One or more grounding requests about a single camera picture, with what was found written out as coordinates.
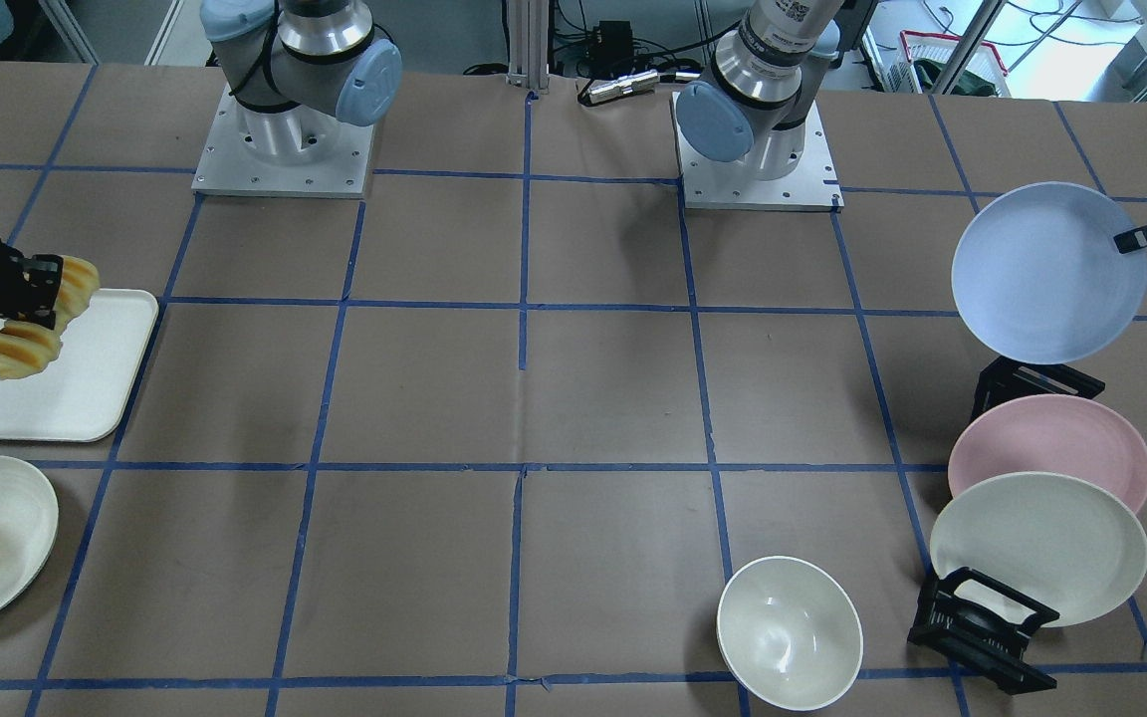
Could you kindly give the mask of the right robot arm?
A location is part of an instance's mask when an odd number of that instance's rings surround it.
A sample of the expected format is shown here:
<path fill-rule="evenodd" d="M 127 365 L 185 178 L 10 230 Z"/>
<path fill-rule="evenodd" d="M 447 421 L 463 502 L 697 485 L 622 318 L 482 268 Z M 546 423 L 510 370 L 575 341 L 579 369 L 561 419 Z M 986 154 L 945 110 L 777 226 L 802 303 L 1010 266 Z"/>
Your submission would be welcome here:
<path fill-rule="evenodd" d="M 192 190 L 250 198 L 362 198 L 373 128 L 395 102 L 401 54 L 362 1 L 205 1 L 200 23 L 224 76 Z M 0 318 L 62 330 L 99 272 L 28 257 L 0 239 Z"/>

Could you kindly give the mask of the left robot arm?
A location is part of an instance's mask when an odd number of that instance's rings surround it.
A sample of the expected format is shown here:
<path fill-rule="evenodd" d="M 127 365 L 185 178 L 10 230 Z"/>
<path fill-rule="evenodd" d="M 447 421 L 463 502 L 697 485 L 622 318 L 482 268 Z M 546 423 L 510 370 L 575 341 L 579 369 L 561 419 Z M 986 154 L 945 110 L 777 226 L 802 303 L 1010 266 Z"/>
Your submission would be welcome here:
<path fill-rule="evenodd" d="M 816 95 L 841 63 L 838 1 L 756 1 L 674 94 L 684 203 L 838 212 L 843 198 Z"/>

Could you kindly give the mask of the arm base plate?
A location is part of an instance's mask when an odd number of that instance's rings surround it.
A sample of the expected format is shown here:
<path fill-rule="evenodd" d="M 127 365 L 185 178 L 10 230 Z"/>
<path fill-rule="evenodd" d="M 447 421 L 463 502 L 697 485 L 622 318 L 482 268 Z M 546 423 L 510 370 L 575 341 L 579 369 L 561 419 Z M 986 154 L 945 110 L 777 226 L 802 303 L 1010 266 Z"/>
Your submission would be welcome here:
<path fill-rule="evenodd" d="M 192 190 L 228 198 L 362 200 L 376 128 L 306 106 L 255 114 L 224 88 Z"/>
<path fill-rule="evenodd" d="M 689 209 L 838 212 L 845 205 L 820 107 L 804 125 L 768 137 L 746 158 L 716 162 L 692 148 L 674 125 L 684 204 Z"/>

